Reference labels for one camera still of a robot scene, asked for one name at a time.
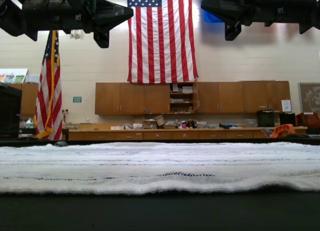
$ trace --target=upper cabinet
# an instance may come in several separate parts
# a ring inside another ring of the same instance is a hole
[[[198,82],[198,101],[200,114],[218,114],[219,103],[219,83],[218,82]]]
[[[244,96],[241,82],[219,82],[219,112],[240,114],[244,112]]]
[[[282,113],[282,100],[290,100],[288,81],[270,81],[266,83],[268,109]]]
[[[120,83],[97,82],[95,84],[95,114],[116,115],[120,112]]]
[[[267,84],[263,81],[248,81],[243,84],[243,101],[245,113],[267,110]]]
[[[36,100],[38,96],[38,83],[12,83],[9,86],[22,90],[21,116],[34,116],[36,114]]]
[[[195,81],[175,85],[97,83],[95,113],[98,115],[194,112],[255,114],[260,110],[274,110],[281,113],[282,100],[290,100],[290,87],[287,81]]]
[[[146,114],[170,113],[170,84],[145,85],[143,94]]]

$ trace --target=shelf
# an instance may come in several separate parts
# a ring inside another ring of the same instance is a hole
[[[184,92],[171,92],[170,95],[193,95],[194,93],[184,93]]]
[[[170,104],[172,104],[172,105],[175,105],[175,104],[180,104],[180,105],[182,105],[182,104],[193,104],[194,102],[171,102]]]

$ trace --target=countertop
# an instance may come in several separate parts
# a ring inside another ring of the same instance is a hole
[[[99,133],[99,132],[196,132],[196,131],[260,131],[262,127],[242,127],[242,128],[195,128],[195,129],[70,129],[69,133]],[[267,127],[268,130],[274,130],[275,127]],[[294,127],[295,130],[307,130],[307,127]]]

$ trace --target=cardboard box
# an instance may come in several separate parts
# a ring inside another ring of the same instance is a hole
[[[165,122],[165,119],[162,115],[158,115],[157,117],[154,118],[156,123],[158,124],[158,126],[162,126],[164,125],[166,122]]]

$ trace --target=box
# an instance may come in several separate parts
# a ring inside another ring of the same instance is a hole
[[[158,126],[165,125],[165,119],[162,115],[158,115],[157,117],[154,118]]]
[[[124,126],[111,126],[110,127],[111,130],[125,130]]]
[[[134,123],[133,124],[133,129],[134,130],[143,130],[144,129],[144,126],[142,123]]]
[[[182,93],[184,94],[192,94],[194,92],[194,87],[192,86],[183,86]]]

